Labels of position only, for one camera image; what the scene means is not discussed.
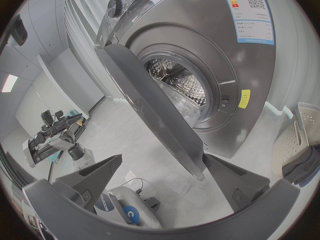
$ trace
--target floor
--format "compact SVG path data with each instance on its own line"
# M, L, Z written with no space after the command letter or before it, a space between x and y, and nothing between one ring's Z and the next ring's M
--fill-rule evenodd
M272 145L289 120L290 111L279 112L266 103L244 144L232 159L225 160L268 177L270 185L274 184L279 177L272 173ZM78 142L93 151L97 162L122 154L122 165L106 189L125 183L127 174L143 178L141 197L160 200L157 214L167 228L204 224L233 213L209 171L204 171L203 182L191 176L122 99L109 98L95 108ZM71 158L64 155L53 168L52 181L70 172ZM278 239L296 220L319 180L320 174L301 189L294 208L270 239ZM125 186L137 190L141 181L136 179Z

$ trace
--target white plastic basket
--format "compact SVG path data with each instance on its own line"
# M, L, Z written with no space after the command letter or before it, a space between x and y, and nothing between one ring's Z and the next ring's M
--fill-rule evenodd
M309 145L320 143L320 108L299 102L288 127L273 144L272 171L282 176L282 167L301 156Z

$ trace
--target white wall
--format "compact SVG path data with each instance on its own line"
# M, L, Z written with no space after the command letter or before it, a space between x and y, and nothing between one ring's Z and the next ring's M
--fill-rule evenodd
M50 67L70 94L90 110L103 96L70 49L65 50L50 63Z
M26 132L33 136L44 124L40 116L42 112L50 110L53 115L62 110L66 115L73 109L75 107L63 97L42 71L23 97L16 112L16 118Z
M54 113L62 110L63 114L66 115L70 110L74 109L73 105L66 101L57 88L55 88L44 71L38 75L32 85Z
M70 49L67 49L49 65L38 56L40 65L53 85L76 110L89 117L89 110L103 94L84 71Z
M20 126L11 134L9 134L1 144L4 151L9 152L10 155L17 161L17 163L34 178L47 179L51 165L51 161L49 159L43 160L34 168L28 166L27 160L22 150L22 144L28 138L30 138L30 135L23 129L22 126Z
M41 129L41 126L43 126L43 121L40 116L41 113L49 109L49 106L38 95L34 86L31 85L18 107L16 118L24 130L30 136L33 136L36 135Z

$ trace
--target ceiling light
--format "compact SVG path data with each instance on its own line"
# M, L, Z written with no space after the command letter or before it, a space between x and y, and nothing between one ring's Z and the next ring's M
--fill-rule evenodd
M9 93L12 90L12 87L14 86L14 83L17 81L18 77L15 75L9 75L3 88L2 88L2 92L3 93Z

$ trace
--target gray towel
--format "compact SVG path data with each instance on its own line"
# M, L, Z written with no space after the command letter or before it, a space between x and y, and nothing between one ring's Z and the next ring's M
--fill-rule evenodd
M295 161L282 167L283 178L294 182L295 185L307 180L320 165L318 151L309 146L308 149Z

